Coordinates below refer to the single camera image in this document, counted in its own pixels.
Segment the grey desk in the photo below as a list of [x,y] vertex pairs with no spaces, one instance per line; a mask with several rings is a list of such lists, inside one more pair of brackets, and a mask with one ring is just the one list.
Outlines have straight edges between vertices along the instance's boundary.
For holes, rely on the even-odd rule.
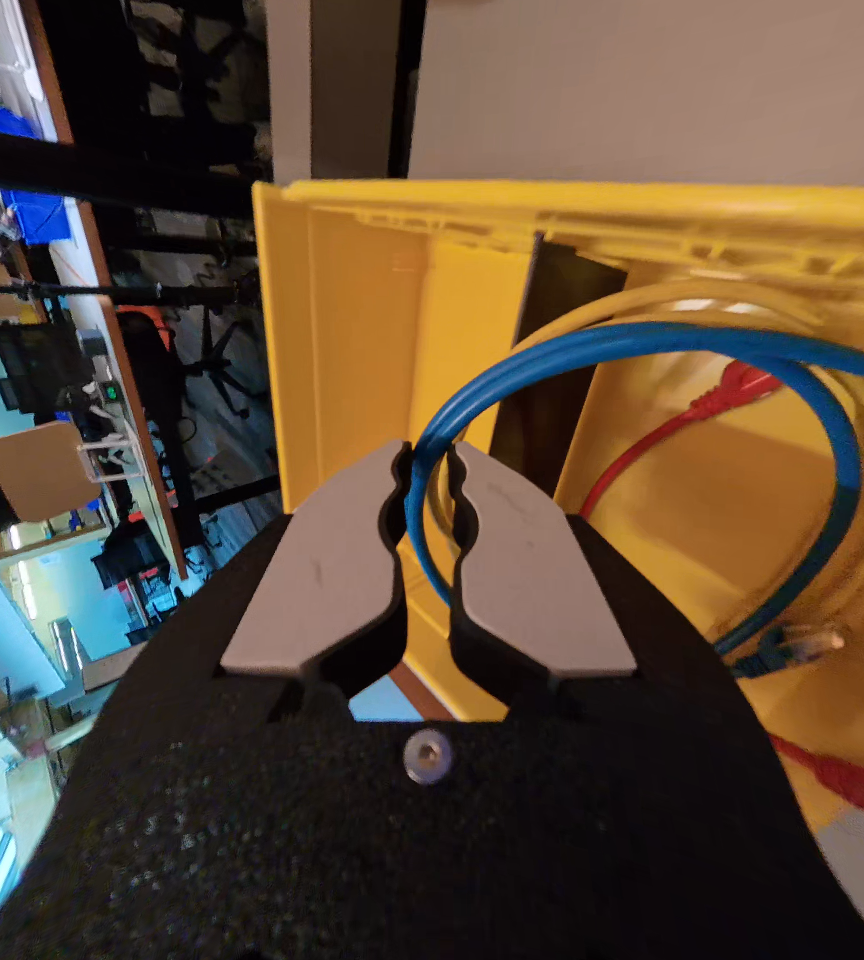
[[[393,176],[392,13],[267,3],[276,187]],[[414,182],[864,188],[864,2],[427,2],[416,69]],[[583,370],[512,466],[576,512],[726,362]]]

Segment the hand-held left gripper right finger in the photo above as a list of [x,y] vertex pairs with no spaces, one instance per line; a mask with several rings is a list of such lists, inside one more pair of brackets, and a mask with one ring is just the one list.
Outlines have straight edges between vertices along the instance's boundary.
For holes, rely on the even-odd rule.
[[462,674],[507,707],[632,677],[630,643],[563,510],[467,441],[447,459],[460,546],[448,640]]

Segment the black office chair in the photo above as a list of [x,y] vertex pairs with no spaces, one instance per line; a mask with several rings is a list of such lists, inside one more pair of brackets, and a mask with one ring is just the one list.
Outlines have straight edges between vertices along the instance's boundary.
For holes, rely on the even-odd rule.
[[180,427],[190,418],[186,409],[195,406],[188,391],[191,379],[208,380],[228,411],[243,421],[249,419],[256,402],[270,402],[268,389],[251,389],[233,376],[233,362],[226,355],[237,334],[253,337],[252,325],[234,319],[216,337],[211,317],[210,309],[203,307],[199,355],[195,361],[185,362],[178,354],[171,327],[157,325],[147,311],[138,308],[116,312],[142,409],[147,420],[155,423],[164,450],[183,450],[191,439],[182,435]]

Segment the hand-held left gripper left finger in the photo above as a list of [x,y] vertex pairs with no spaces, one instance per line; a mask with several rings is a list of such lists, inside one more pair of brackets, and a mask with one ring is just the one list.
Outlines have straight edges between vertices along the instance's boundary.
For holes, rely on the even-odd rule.
[[351,699],[399,665],[407,604],[398,545],[412,447],[384,443],[289,516],[222,658],[229,676],[322,683]]

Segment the yellow plastic bin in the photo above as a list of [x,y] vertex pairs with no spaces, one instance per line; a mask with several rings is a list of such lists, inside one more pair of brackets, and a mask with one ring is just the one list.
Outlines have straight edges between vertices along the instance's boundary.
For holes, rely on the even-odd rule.
[[[258,184],[285,507],[466,382],[579,322],[778,330],[864,352],[864,188],[552,181]],[[863,458],[864,376],[820,372]],[[591,525],[710,640],[803,558],[833,490],[790,390],[636,450]],[[845,542],[783,612],[843,648],[741,687],[814,827],[864,812],[864,484]]]

